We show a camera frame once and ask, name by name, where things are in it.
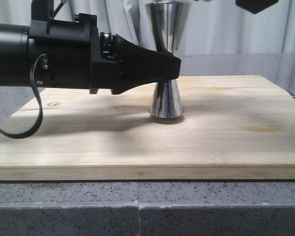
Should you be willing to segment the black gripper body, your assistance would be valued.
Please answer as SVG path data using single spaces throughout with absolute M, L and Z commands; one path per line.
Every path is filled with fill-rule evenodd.
M 48 55 L 46 87 L 123 92 L 123 38 L 99 33 L 95 15 L 80 13 L 69 22 L 54 19 L 52 12 L 33 12 L 29 37 Z

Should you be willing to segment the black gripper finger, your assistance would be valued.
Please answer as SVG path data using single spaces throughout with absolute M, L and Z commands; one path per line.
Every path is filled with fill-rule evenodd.
M 168 20 L 157 14 L 151 15 L 151 28 L 155 41 L 156 50 L 162 53 L 172 53 L 168 45 L 169 26 Z
M 250 13 L 257 14 L 278 2 L 279 0 L 236 0 L 236 6 Z
M 116 54 L 120 64 L 120 76 L 114 82 L 112 94 L 121 94 L 141 85 L 179 77 L 181 59 L 168 52 L 142 48 L 118 34 Z

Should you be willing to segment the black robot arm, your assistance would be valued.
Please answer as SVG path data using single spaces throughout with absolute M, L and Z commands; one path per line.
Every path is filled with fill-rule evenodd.
M 30 67 L 40 54 L 48 56 L 47 65 L 35 72 L 42 87 L 109 89 L 112 94 L 176 79 L 181 63 L 120 35 L 104 37 L 94 15 L 80 14 L 78 22 L 0 24 L 0 86 L 29 86 Z

